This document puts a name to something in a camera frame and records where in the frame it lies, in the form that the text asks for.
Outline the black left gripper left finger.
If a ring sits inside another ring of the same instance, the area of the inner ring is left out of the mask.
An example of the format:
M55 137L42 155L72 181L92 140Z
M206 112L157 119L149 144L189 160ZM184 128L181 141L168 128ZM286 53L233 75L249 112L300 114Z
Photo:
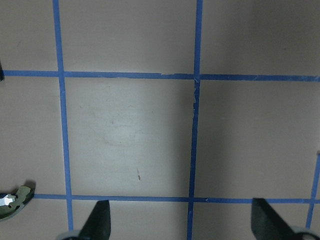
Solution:
M77 238L79 240L108 240L110 236L110 202L108 200L97 201Z

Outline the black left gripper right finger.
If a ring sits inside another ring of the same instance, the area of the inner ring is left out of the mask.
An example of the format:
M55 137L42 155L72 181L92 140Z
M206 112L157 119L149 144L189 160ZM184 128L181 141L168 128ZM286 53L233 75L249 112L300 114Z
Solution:
M250 226L256 240L300 239L264 198L252 199Z

